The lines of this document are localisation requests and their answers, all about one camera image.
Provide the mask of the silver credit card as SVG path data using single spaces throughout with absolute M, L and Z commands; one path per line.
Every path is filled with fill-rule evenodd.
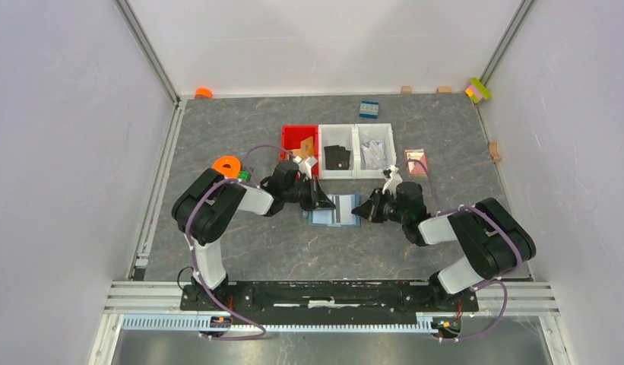
M 358 217 L 352 213 L 356 207 L 358 198 L 356 195 L 334 195 L 334 225 L 337 226 L 357 226 Z

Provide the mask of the blue card holder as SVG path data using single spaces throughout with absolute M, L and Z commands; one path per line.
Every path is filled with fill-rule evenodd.
M 330 194 L 328 197 L 333 200 L 333 196 L 335 194 Z M 360 196 L 357 194 L 348 194 L 348 195 L 356 195 L 358 198 L 358 202 L 356 206 L 360 203 Z M 334 209 L 319 209 L 314 211 L 303 211 L 302 216 L 307 219 L 308 224 L 310 226 L 317 227 L 340 227 L 334 225 Z M 358 217 L 358 225 L 352 227 L 358 227 L 360 225 L 360 218 Z

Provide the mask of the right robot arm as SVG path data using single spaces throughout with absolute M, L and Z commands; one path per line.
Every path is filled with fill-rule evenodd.
M 429 302 L 438 310 L 450 309 L 466 289 L 515 271 L 537 254 L 531 236 L 495 198 L 431 215 L 422 186 L 402 182 L 394 192 L 374 189 L 352 212 L 370 223 L 400 224 L 405 237 L 417 246 L 459 244 L 462 257 L 429 279 Z

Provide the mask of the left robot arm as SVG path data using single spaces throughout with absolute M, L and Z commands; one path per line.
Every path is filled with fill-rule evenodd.
M 286 204 L 298 204 L 304 211 L 336 208 L 318 178 L 291 160 L 280 161 L 257 186 L 209 168 L 177 199 L 171 215 L 187 240 L 193 278 L 202 286 L 198 298 L 208 309 L 220 309 L 228 300 L 220 238 L 234 214 L 244 211 L 271 217 Z

